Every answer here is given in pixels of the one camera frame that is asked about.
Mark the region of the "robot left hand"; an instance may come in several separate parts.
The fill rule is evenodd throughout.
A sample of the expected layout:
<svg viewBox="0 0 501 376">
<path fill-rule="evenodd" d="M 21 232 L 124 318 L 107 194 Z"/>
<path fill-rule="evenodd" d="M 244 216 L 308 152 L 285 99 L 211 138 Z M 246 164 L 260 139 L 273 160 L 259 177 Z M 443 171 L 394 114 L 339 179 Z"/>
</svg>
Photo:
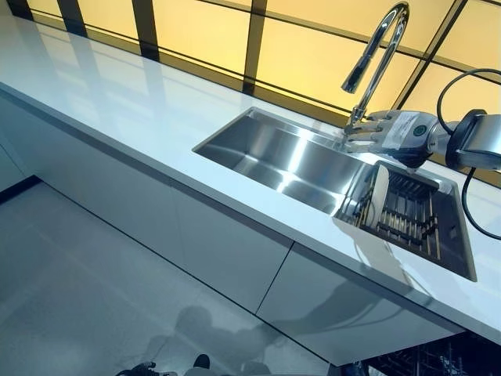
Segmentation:
<svg viewBox="0 0 501 376">
<path fill-rule="evenodd" d="M 154 370 L 156 364 L 154 362 L 140 363 L 133 368 L 119 371 L 117 376 L 155 376 L 158 373 Z"/>
</svg>

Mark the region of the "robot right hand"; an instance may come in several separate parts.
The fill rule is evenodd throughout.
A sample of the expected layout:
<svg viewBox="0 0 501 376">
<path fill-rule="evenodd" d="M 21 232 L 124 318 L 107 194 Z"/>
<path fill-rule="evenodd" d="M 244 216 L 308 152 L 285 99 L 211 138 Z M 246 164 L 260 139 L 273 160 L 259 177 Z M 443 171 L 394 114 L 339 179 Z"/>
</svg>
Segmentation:
<svg viewBox="0 0 501 376">
<path fill-rule="evenodd" d="M 437 125 L 433 114 L 409 110 L 383 110 L 344 130 L 344 149 L 349 153 L 382 154 L 407 168 L 419 168 L 430 156 L 428 138 Z"/>
</svg>

